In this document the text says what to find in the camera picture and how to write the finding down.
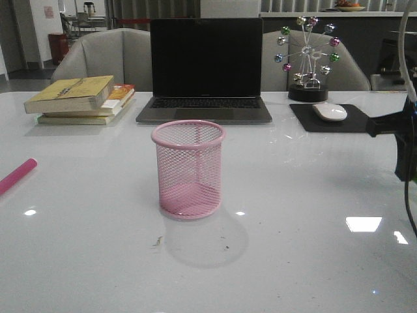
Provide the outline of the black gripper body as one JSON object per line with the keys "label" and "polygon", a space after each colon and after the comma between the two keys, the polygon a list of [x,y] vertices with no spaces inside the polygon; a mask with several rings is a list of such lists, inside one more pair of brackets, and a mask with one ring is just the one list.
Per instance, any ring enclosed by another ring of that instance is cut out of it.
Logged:
{"label": "black gripper body", "polygon": [[366,123],[366,132],[371,137],[380,134],[394,134],[400,138],[405,146],[416,151],[416,101],[405,100],[403,110],[400,112],[369,117]]}

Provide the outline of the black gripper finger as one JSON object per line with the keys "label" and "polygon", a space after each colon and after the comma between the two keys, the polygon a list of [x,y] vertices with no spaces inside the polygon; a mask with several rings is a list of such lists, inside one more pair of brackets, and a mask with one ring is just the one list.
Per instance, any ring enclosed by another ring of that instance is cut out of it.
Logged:
{"label": "black gripper finger", "polygon": [[416,173],[416,136],[411,133],[396,133],[397,164],[395,174],[400,181],[409,182]]}

